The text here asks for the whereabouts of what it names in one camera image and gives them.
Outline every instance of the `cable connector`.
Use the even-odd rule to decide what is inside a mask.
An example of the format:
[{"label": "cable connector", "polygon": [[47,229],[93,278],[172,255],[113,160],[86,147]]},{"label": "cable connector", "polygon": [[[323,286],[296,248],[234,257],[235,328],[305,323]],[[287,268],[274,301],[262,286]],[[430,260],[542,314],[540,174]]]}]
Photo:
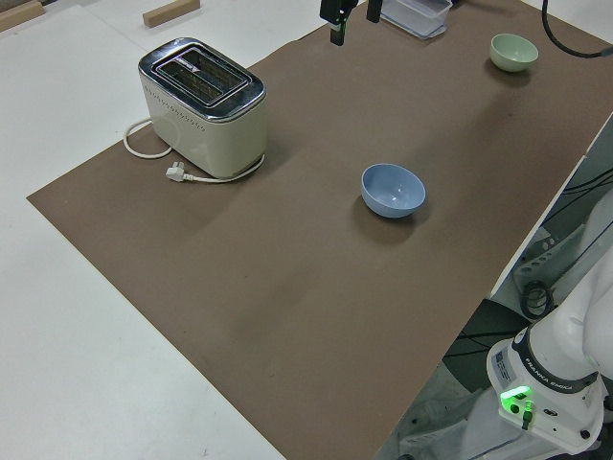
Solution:
[{"label": "cable connector", "polygon": [[182,161],[175,161],[172,166],[166,170],[166,177],[175,182],[183,182],[185,180],[185,165]]}]

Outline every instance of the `toaster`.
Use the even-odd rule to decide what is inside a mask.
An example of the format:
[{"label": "toaster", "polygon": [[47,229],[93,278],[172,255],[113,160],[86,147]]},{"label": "toaster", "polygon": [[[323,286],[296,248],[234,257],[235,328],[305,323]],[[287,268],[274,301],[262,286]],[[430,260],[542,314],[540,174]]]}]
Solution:
[{"label": "toaster", "polygon": [[266,90],[256,76],[194,38],[144,56],[139,74],[155,133],[219,179],[236,177],[266,149]]}]

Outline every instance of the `wooden block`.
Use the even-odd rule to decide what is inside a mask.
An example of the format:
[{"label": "wooden block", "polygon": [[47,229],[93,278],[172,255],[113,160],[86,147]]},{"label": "wooden block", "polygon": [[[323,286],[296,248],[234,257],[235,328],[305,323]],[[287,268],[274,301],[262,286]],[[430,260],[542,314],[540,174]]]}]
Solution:
[{"label": "wooden block", "polygon": [[159,26],[198,8],[200,8],[200,0],[175,0],[163,7],[144,13],[143,22],[147,27]]},{"label": "wooden block", "polygon": [[30,19],[34,19],[44,14],[44,12],[45,10],[42,8],[42,5],[40,5],[40,2],[36,0],[0,12],[0,32],[29,21]]}]

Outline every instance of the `power cord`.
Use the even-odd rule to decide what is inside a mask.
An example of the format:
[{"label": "power cord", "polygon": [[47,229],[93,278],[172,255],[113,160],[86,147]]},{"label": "power cord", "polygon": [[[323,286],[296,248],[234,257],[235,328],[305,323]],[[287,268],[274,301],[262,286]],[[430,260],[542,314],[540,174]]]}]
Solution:
[{"label": "power cord", "polygon": [[543,21],[543,27],[545,28],[545,34],[549,37],[549,39],[554,43],[557,48],[562,50],[564,53],[568,53],[571,56],[575,56],[577,58],[600,58],[605,56],[613,55],[613,47],[604,48],[602,51],[597,53],[582,53],[568,46],[564,45],[560,42],[554,33],[552,32],[552,28],[549,26],[549,20],[547,18],[547,5],[549,4],[549,0],[543,0],[543,6],[541,8],[541,19]]},{"label": "power cord", "polygon": [[[144,125],[148,123],[151,123],[151,117],[144,118],[143,120],[133,123],[132,125],[127,127],[127,129],[124,132],[125,149],[129,151],[131,154],[133,154],[134,156],[138,156],[139,158],[145,158],[146,160],[155,160],[158,158],[163,158],[172,151],[172,147],[168,147],[166,150],[160,153],[154,153],[154,154],[149,155],[149,154],[140,153],[139,151],[136,151],[127,142],[128,136],[130,135],[130,133],[135,127],[139,127],[140,125]],[[256,163],[254,166],[249,168],[247,171],[241,172],[239,175],[236,175],[229,179],[216,179],[214,177],[198,177],[197,175],[193,175],[193,174],[185,174],[185,165],[181,161],[175,161],[174,163],[172,163],[172,166],[166,170],[166,177],[170,180],[174,180],[175,182],[188,181],[188,182],[208,182],[210,184],[224,184],[226,182],[232,182],[235,180],[239,180],[243,178],[244,176],[255,171],[264,162],[264,157],[265,155],[262,155],[260,158],[260,161],[258,161],[258,163]]]}]

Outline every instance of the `green light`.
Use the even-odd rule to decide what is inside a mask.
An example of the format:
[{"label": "green light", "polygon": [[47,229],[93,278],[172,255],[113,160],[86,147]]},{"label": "green light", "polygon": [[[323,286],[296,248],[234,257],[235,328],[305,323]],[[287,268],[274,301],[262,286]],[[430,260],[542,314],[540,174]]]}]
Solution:
[{"label": "green light", "polygon": [[507,412],[512,412],[511,406],[514,403],[517,403],[518,400],[526,398],[530,393],[532,393],[532,391],[533,390],[530,388],[530,386],[526,385],[518,386],[511,390],[507,390],[500,394],[500,403]]}]

